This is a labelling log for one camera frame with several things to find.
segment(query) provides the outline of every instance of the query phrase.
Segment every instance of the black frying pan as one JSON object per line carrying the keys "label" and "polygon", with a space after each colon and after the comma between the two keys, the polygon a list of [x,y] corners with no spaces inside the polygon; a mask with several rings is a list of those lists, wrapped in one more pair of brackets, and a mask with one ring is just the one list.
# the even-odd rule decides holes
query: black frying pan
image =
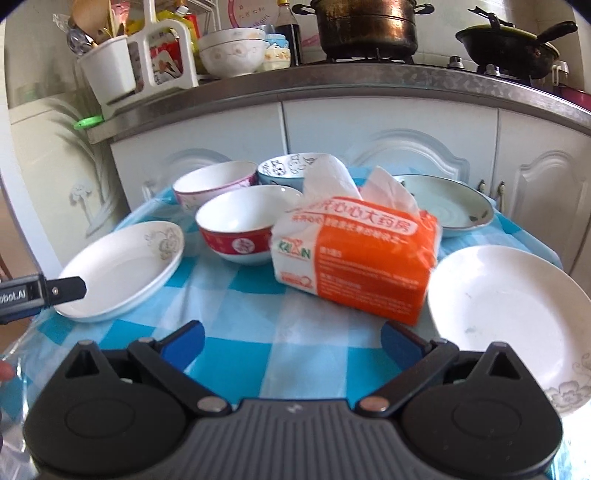
{"label": "black frying pan", "polygon": [[493,64],[508,70],[516,77],[540,79],[552,71],[552,64],[560,53],[549,42],[577,31],[573,21],[561,22],[540,35],[515,28],[513,24],[499,20],[493,13],[475,7],[470,12],[486,17],[489,25],[475,25],[461,30],[456,38],[461,41],[479,70]]}

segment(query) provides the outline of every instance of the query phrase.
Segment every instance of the soy sauce bottle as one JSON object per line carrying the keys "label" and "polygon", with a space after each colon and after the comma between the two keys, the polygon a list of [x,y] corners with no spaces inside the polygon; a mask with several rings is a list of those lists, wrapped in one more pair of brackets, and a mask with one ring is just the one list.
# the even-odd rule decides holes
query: soy sauce bottle
{"label": "soy sauce bottle", "polygon": [[291,66],[303,65],[301,56],[300,25],[291,11],[290,0],[277,0],[279,15],[275,22],[275,32],[285,35],[290,43]]}

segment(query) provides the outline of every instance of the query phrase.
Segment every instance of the white cup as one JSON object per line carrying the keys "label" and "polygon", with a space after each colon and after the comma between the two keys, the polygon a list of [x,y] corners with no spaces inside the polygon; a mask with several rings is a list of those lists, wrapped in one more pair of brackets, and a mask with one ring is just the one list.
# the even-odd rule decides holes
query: white cup
{"label": "white cup", "polygon": [[135,91],[127,36],[111,38],[78,60],[101,105],[108,105]]}

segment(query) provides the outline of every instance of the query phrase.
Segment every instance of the tissue pack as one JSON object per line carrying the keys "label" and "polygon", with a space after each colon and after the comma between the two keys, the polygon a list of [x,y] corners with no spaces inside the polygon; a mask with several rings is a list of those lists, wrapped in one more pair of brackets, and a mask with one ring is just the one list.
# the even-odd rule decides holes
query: tissue pack
{"label": "tissue pack", "polygon": [[[341,178],[330,185],[323,174],[330,175],[335,166],[314,167],[306,173],[300,207],[273,228],[271,254],[277,280],[349,307],[416,324],[437,262],[441,238],[437,219],[420,211],[404,187],[382,169],[372,173],[360,194],[342,169]],[[348,195],[322,198],[315,184],[322,186],[320,190]]]}

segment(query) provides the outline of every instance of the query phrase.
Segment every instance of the utensil holder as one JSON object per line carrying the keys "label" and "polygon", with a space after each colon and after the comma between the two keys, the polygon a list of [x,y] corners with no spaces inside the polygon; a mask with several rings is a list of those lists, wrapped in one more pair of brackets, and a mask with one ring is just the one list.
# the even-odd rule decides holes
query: utensil holder
{"label": "utensil holder", "polygon": [[109,105],[135,91],[126,36],[107,40],[78,63],[101,105]]}
{"label": "utensil holder", "polygon": [[[129,95],[116,102],[102,103],[99,101],[101,103],[105,120],[113,117],[115,112],[134,103],[142,102],[148,98],[162,95],[164,93],[170,92],[171,90],[191,89],[199,85],[199,79],[195,71],[195,59],[193,58],[193,49],[191,46],[191,35],[189,33],[189,29],[182,22],[177,20],[167,19],[159,22],[156,19],[156,7],[154,0],[144,0],[144,21],[144,28],[127,38],[127,45],[137,43],[139,63],[141,66],[141,76],[144,87],[140,92],[136,92],[133,95]],[[183,74],[176,79],[172,79],[158,85],[154,80],[154,70],[152,68],[152,58],[150,56],[149,39],[151,35],[166,28],[174,30],[178,35],[181,60],[183,62]]]}

